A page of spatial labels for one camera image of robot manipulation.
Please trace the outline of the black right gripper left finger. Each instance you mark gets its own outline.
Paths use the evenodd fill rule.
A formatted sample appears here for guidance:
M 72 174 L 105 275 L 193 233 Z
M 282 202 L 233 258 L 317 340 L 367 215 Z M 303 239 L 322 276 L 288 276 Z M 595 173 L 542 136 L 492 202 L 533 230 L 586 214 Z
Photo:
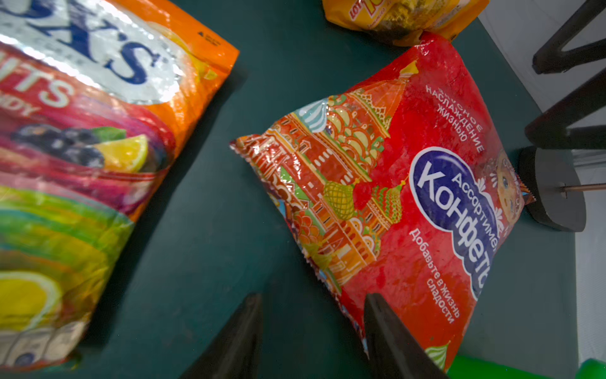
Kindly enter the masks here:
M 256 378 L 263 336 L 262 297 L 248 294 L 182 378 Z

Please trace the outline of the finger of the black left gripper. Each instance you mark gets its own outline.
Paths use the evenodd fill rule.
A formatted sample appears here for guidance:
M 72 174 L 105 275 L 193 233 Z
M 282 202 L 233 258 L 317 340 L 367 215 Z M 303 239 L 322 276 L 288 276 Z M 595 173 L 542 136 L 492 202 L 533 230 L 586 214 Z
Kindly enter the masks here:
M 601 71 L 525 127 L 532 145 L 542 149 L 605 149 L 605 126 L 572 125 L 605 107 L 605 72 Z
M 605 39 L 565 50 L 598 14 L 605 11 L 605 0 L 587 0 L 533 56 L 536 74 L 559 74 L 576 66 L 605 59 Z

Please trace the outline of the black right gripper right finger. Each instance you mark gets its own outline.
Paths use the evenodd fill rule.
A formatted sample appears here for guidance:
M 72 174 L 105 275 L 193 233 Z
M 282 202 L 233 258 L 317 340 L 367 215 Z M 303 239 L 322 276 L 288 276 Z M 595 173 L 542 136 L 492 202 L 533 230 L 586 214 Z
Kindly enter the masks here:
M 369 363 L 374 378 L 446 377 L 382 295 L 366 295 L 364 323 Z

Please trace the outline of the green plastic basket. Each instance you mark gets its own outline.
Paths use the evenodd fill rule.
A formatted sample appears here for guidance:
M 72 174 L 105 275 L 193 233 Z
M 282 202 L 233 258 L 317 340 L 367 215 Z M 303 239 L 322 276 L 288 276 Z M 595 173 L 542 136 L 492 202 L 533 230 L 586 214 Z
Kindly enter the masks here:
M 449 378 L 503 378 L 503 379 L 542 379 L 545 376 L 531 374 L 496 363 L 476 358 L 457 356 L 448 371 Z M 576 379 L 605 379 L 605 362 L 587 359 L 574 375 Z

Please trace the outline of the red candy bag with buildings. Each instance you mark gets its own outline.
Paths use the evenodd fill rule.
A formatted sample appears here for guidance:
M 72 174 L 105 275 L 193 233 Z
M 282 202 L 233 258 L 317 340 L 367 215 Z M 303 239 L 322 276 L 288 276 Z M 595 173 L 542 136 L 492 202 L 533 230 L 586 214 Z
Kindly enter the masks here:
M 358 335 L 378 293 L 447 372 L 533 201 L 451 42 L 426 33 L 349 91 L 230 146 Z

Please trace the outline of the yellow candy bag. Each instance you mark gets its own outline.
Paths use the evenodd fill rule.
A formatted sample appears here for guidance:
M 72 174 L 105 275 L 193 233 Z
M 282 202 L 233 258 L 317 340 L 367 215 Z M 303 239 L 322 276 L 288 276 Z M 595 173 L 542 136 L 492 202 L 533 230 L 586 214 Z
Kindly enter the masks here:
M 452 41 L 488 6 L 489 0 L 323 0 L 326 19 L 368 33 L 378 41 L 412 47 L 423 33 Z

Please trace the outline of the orange Fox's candy bag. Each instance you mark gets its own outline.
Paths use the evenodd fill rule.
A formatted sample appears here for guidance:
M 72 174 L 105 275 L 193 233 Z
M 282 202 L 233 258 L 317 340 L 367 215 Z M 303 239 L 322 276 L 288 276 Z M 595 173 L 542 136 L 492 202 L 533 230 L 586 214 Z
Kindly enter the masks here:
M 238 55 L 169 1 L 2 2 L 2 370 L 75 362 Z

